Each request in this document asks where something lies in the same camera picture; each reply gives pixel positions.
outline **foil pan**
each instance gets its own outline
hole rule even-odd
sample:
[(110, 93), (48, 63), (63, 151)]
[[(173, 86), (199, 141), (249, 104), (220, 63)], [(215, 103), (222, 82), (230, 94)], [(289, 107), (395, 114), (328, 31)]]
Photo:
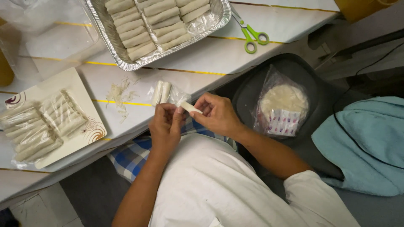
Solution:
[(136, 61), (132, 61), (119, 38), (118, 32), (114, 26), (114, 21), (105, 8), (106, 1), (108, 0), (85, 0), (85, 4), (90, 10), (91, 15), (96, 22), (96, 26), (108, 46), (117, 66), (126, 71), (137, 70), (146, 64), (174, 53), (175, 51), (181, 50), (182, 48), (185, 48), (203, 39), (212, 32), (224, 27), (231, 19), (231, 9), (228, 0), (210, 0), (210, 10), (186, 24), (188, 33), (192, 36), (192, 39), (164, 51), (161, 46), (157, 44), (157, 38), (152, 33), (150, 25), (147, 23), (145, 15), (142, 13), (143, 21), (145, 22), (151, 39), (157, 46), (157, 50)]

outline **light blue towel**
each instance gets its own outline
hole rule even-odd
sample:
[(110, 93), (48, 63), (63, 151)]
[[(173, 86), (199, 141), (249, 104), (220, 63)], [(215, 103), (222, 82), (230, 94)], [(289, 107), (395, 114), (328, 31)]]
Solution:
[[(404, 99), (377, 97), (359, 101), (337, 113), (338, 121), (366, 152), (404, 168)], [(384, 164), (360, 150), (327, 118), (311, 136), (319, 151), (341, 168), (345, 180), (326, 183), (371, 195), (404, 193), (404, 170)]]

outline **scissor handle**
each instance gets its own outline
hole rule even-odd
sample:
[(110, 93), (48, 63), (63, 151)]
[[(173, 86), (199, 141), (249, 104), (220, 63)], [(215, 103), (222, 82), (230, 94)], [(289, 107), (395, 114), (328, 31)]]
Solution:
[[(250, 25), (247, 25), (247, 30), (253, 35), (253, 37), (257, 40), (258, 44), (261, 45), (267, 45), (269, 43), (269, 36), (265, 32), (256, 32), (250, 27)], [(265, 38), (265, 40), (260, 40), (259, 37), (262, 36)]]
[[(247, 32), (247, 30), (245, 28), (242, 28), (241, 31), (243, 32), (244, 36), (247, 39), (246, 43), (244, 44), (244, 49), (249, 54), (255, 53), (257, 51), (257, 45), (255, 44), (254, 40), (251, 38), (251, 36), (248, 34), (248, 32)], [(249, 44), (251, 44), (254, 47), (253, 50), (248, 49)]]

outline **green scissors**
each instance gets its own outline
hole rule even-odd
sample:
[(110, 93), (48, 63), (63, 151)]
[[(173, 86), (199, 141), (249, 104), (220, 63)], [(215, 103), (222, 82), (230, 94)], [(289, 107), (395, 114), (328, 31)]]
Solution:
[[(240, 24), (241, 26), (241, 31), (243, 32), (243, 34), (245, 35), (247, 41), (244, 44), (244, 49), (246, 49), (246, 52), (249, 54), (253, 54), (257, 51), (257, 45), (255, 44), (254, 40), (250, 37), (250, 35), (248, 34), (247, 31), (249, 31), (253, 37), (257, 40), (258, 44), (261, 45), (267, 45), (269, 43), (269, 37), (268, 34), (266, 34), (265, 32), (256, 32), (254, 31), (250, 25), (245, 25), (245, 22), (243, 21), (243, 19), (241, 19), (241, 17), (239, 16), (239, 14), (237, 13), (237, 11), (234, 9), (234, 7), (230, 4), (231, 7), (231, 14), (233, 15), (234, 19), (237, 20), (237, 22)], [(247, 48), (247, 46), (251, 44), (254, 49), (253, 50), (249, 50)]]

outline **square white plate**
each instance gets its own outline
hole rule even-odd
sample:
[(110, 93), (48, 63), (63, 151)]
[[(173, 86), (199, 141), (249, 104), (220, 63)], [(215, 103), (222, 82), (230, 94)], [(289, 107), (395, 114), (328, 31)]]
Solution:
[(7, 99), (5, 101), (6, 106), (9, 108), (25, 100), (42, 102), (62, 89), (65, 89), (78, 104), (88, 121), (69, 137), (62, 137), (63, 145), (36, 162), (35, 167), (37, 169), (46, 167), (107, 135), (105, 126), (75, 68), (67, 69)]

